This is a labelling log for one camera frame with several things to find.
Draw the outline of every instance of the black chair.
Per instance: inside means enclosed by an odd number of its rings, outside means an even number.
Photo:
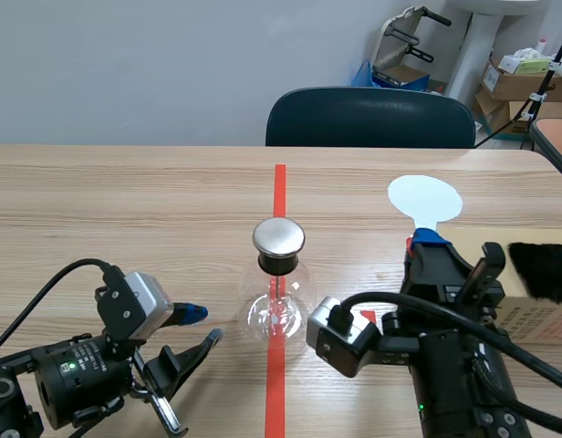
[[[455,99],[400,89],[298,89],[277,101],[267,146],[472,149],[472,113]]]

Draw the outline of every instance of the glass bottle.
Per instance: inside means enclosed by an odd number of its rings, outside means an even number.
[[[297,257],[305,242],[303,228],[285,217],[266,219],[253,231],[257,263],[246,269],[239,291],[239,323],[250,339],[265,345],[271,338],[285,345],[305,339],[316,303],[315,284]]]

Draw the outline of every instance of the stainless steel cap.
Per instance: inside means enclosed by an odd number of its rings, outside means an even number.
[[[265,219],[253,231],[255,248],[270,258],[295,256],[305,243],[303,228],[285,217]]]

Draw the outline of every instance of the black camera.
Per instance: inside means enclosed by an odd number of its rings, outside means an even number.
[[[325,298],[307,322],[307,344],[347,377],[369,364],[409,367],[425,438],[530,438],[525,419],[562,433],[562,419],[516,399],[500,354],[562,388],[560,371],[494,325],[504,267],[499,244],[484,244],[484,256],[470,266],[451,242],[417,229],[401,292]],[[398,305],[382,317],[382,331],[352,310],[369,302]]]
[[[128,394],[151,404],[169,436],[185,435],[188,429],[180,424],[170,400],[220,340],[222,331],[212,330],[201,344],[179,355],[164,346],[157,358],[146,363],[140,347],[157,329],[193,324],[208,315],[203,307],[172,303],[152,276],[139,272],[125,276],[118,267],[96,259],[78,261],[40,291],[0,337],[0,346],[60,278],[86,265],[103,271],[105,286],[95,291],[95,299],[105,328],[94,338],[84,334],[0,359],[0,438],[34,438],[44,431],[18,384],[16,376],[23,372],[35,374],[52,428],[71,423],[78,428],[71,436],[82,436],[118,412]]]

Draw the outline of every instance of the red tape line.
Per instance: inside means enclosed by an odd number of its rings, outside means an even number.
[[[360,313],[364,318],[376,324],[376,312],[374,310],[362,310]]]
[[[273,216],[286,216],[286,166],[275,166]],[[271,300],[275,299],[276,278],[271,277]],[[279,296],[285,295],[285,278],[279,278]],[[266,353],[265,438],[285,438],[285,334],[272,327]]]

